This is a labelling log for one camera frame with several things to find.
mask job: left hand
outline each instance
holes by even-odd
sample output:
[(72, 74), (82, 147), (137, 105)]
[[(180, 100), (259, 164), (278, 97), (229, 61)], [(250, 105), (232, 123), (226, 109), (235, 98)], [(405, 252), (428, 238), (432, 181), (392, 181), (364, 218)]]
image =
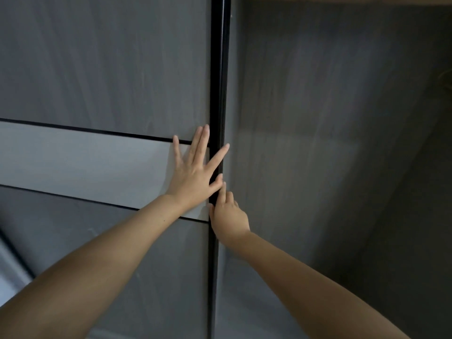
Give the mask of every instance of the left hand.
[(223, 174), (219, 174), (212, 184), (209, 184), (209, 182), (214, 170), (228, 152), (229, 144), (224, 145), (215, 156), (204, 165), (204, 156), (206, 155), (209, 136), (209, 125), (196, 129), (186, 161), (182, 159), (180, 154), (178, 137), (173, 137), (176, 169), (166, 194), (175, 197), (184, 211), (199, 205), (202, 201), (208, 199), (213, 193), (218, 191), (223, 185)]

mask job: right hand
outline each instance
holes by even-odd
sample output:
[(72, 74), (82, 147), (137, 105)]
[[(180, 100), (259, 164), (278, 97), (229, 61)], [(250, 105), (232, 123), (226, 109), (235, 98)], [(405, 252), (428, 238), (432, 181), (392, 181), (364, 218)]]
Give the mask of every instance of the right hand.
[(209, 206), (212, 229), (225, 246), (231, 248), (251, 233), (248, 216), (239, 208), (237, 201), (234, 201), (232, 192), (226, 192), (226, 182), (223, 182), (218, 193), (217, 204)]

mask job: wardrobe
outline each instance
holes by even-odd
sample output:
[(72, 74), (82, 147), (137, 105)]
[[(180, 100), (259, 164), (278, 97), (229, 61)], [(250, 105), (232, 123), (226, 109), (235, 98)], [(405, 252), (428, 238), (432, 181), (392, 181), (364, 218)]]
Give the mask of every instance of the wardrobe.
[[(172, 136), (208, 123), (253, 232), (411, 338), (448, 336), (451, 6), (0, 0), (0, 303), (164, 193)], [(307, 338), (206, 202), (88, 337)]]

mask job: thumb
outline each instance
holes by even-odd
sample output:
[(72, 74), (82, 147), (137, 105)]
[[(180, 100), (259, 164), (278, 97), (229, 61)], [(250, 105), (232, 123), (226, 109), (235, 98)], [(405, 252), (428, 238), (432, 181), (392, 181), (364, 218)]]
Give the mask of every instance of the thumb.
[(213, 213), (215, 211), (215, 207), (214, 205), (212, 205), (211, 203), (209, 204), (209, 217), (210, 217), (210, 221), (213, 221)]

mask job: black vertical door frame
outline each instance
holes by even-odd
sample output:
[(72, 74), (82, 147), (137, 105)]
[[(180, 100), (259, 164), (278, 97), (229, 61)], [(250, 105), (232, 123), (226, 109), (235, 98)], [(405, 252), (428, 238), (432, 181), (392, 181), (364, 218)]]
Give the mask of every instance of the black vertical door frame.
[[(210, 35), (210, 158), (224, 145), (227, 63), (229, 53), (230, 1), (212, 0)], [(223, 164), (215, 170), (211, 182), (223, 172)], [(218, 193), (209, 198), (215, 204)], [(209, 222), (207, 333), (213, 339), (215, 299), (217, 293), (218, 240)]]

